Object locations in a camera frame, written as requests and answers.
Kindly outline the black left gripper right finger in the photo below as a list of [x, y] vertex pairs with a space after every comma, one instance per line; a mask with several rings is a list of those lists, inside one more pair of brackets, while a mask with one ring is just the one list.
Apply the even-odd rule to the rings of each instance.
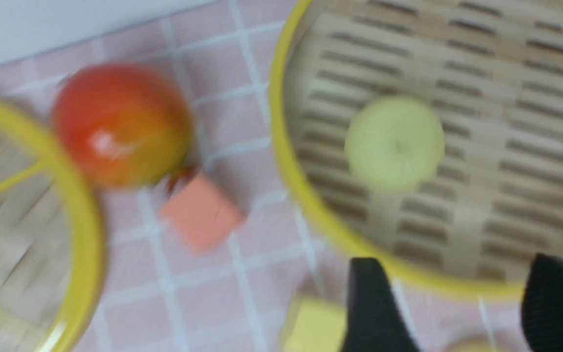
[[537, 254], [521, 304], [523, 336], [532, 352], [563, 352], [563, 259]]

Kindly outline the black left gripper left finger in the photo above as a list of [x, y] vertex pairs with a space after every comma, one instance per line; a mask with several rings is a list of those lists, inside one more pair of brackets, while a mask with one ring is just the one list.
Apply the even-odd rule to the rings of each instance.
[[418, 352], [390, 281], [376, 258], [352, 258], [343, 352]]

